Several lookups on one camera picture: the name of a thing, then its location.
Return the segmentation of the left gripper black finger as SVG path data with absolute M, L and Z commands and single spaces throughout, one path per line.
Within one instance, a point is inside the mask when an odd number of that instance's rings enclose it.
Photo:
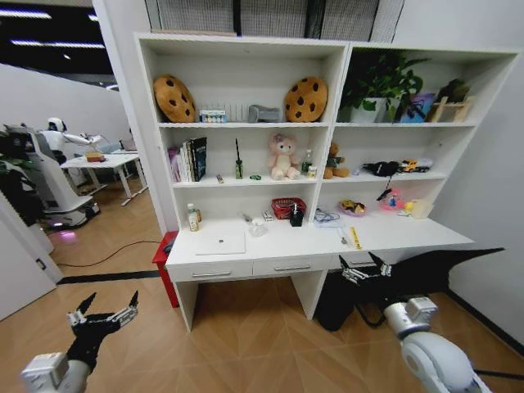
M 125 326 L 138 315 L 138 291 L 135 291 L 128 306 L 111 317 L 113 323 Z
M 95 299 L 96 294 L 97 293 L 94 292 L 92 295 L 82 300 L 79 306 L 74 311 L 69 312 L 67 314 L 69 325 L 71 327 L 77 327 L 80 324 L 91 323 L 95 321 L 95 318 L 92 315 L 86 315 L 86 312 L 92 304 L 93 300 Z

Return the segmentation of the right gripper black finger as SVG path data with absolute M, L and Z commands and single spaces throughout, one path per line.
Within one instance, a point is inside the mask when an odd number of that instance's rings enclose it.
M 366 279 L 366 274 L 358 269 L 351 268 L 341 255 L 339 255 L 338 258 L 342 268 L 342 276 L 354 285 L 359 286 L 360 283 Z
M 368 253 L 371 257 L 373 263 L 378 268 L 379 272 L 374 273 L 371 275 L 371 278 L 390 278 L 392 273 L 392 266 L 389 264 L 386 264 L 383 259 L 381 259 L 379 256 L 373 254 L 372 252 Z

